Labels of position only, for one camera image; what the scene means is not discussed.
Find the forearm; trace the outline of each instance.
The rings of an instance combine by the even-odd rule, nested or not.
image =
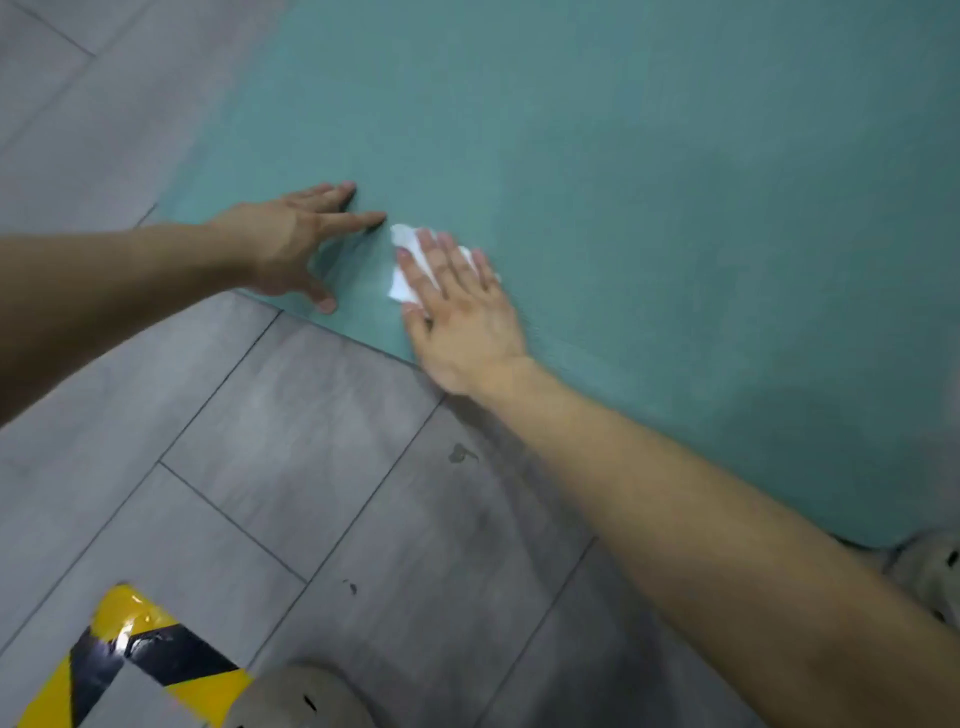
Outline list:
[[[0,424],[141,329],[249,282],[209,226],[0,238]]]
[[[478,399],[772,725],[925,725],[956,700],[956,638],[797,514],[532,363]]]

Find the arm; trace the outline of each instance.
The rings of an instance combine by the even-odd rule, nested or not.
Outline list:
[[[321,184],[206,225],[0,238],[0,425],[91,359],[220,291],[299,290],[332,312],[307,260],[325,240],[385,218],[340,212],[354,191]]]
[[[772,726],[934,726],[960,712],[960,639],[829,536],[730,473],[571,391],[526,355],[489,262],[421,244],[441,295],[404,306],[425,371],[559,476],[636,585]]]

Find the white tissue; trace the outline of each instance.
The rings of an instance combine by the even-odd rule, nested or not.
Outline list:
[[[410,251],[417,265],[420,266],[420,269],[430,277],[434,285],[437,285],[437,279],[433,277],[433,271],[430,270],[426,258],[423,257],[423,251],[420,249],[420,241],[417,239],[417,229],[411,228],[408,225],[393,225],[390,227],[390,235],[393,238],[394,245]],[[470,251],[461,246],[460,252],[464,254],[467,263],[469,263],[473,271],[476,272],[476,265],[473,263],[473,256],[470,255]],[[390,286],[390,293],[388,295],[398,303],[416,303],[420,305],[420,297],[410,287],[409,283],[407,283],[407,279],[403,277],[403,271],[400,270],[400,266],[398,265],[394,267],[394,281]]]

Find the wrist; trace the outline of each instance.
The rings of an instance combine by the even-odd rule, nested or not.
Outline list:
[[[255,240],[212,222],[192,227],[209,254],[208,262],[234,279],[234,287],[246,287],[256,282],[261,260]]]
[[[135,235],[144,264],[177,271],[181,279],[202,279],[224,290],[255,280],[255,256],[230,231],[208,224],[161,223],[141,228]]]
[[[530,356],[513,356],[486,367],[475,378],[469,396],[495,414],[503,403],[530,391],[543,374],[543,368]]]

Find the beige shoe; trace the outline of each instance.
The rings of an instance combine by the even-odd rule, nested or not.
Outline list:
[[[291,665],[250,683],[223,728],[376,728],[356,693],[329,670]]]
[[[894,549],[886,574],[933,615],[960,627],[960,531],[930,531]]]

